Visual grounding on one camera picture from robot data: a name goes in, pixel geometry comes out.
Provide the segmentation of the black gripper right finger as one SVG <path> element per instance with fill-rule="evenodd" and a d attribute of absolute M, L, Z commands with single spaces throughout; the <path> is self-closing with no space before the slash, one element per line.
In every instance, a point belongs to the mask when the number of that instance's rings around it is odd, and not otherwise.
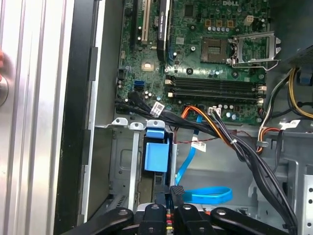
<path fill-rule="evenodd" d="M 176 235 L 286 235 L 278 228 L 229 208 L 217 207 L 209 215 L 185 203 L 181 186 L 171 186 Z"/>

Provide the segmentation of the person's hand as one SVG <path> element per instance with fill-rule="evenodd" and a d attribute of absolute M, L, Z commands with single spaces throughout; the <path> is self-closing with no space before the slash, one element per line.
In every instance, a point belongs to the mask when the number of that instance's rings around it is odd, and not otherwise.
<path fill-rule="evenodd" d="M 0 50 L 0 80 L 14 78 L 14 67 L 8 55 L 1 49 Z"/>

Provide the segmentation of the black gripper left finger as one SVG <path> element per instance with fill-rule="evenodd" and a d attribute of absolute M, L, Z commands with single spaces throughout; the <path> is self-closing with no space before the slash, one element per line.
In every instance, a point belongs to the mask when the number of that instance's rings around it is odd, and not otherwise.
<path fill-rule="evenodd" d="M 65 235 L 164 235 L 167 220 L 166 196 L 155 194 L 155 201 L 139 205 L 133 212 L 127 208 L 110 210 L 79 225 Z"/>

